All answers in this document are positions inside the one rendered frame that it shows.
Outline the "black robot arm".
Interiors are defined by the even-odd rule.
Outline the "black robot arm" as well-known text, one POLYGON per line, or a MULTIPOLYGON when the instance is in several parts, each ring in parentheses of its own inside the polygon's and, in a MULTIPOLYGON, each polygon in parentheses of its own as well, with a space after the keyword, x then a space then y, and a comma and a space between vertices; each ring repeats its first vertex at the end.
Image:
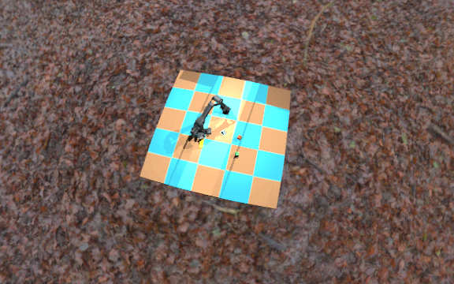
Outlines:
POLYGON ((203 139, 205 137, 205 134, 203 134, 203 131, 199 131, 199 130, 202 130, 203 129, 203 125, 205 123, 205 118, 206 116, 209 114, 210 110, 214 107, 218 107, 220 106, 219 108, 222 109, 222 113, 223 114, 227 114, 229 115, 229 112, 231 110, 231 107, 228 107, 227 105, 225 105, 223 103, 223 99, 218 96, 218 95, 214 95, 213 97, 211 97, 211 100, 210 102, 207 104, 207 107, 205 108, 205 110, 201 113, 200 116, 198 116, 198 118, 195 120, 195 123, 194 123, 194 126, 195 128, 191 131, 191 134, 194 136, 195 134, 197 134, 197 137, 198 139, 203 139), (216 103, 213 104, 211 101, 215 101, 216 103))

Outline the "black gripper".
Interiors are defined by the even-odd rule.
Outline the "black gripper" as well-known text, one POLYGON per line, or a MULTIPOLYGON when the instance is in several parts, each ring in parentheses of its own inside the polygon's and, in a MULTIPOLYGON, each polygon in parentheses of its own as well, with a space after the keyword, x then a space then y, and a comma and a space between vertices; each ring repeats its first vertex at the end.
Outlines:
POLYGON ((210 135, 211 134, 211 128, 207 128, 207 129, 202 129, 202 130, 199 130, 200 132, 203 131, 203 134, 205 135, 210 135))

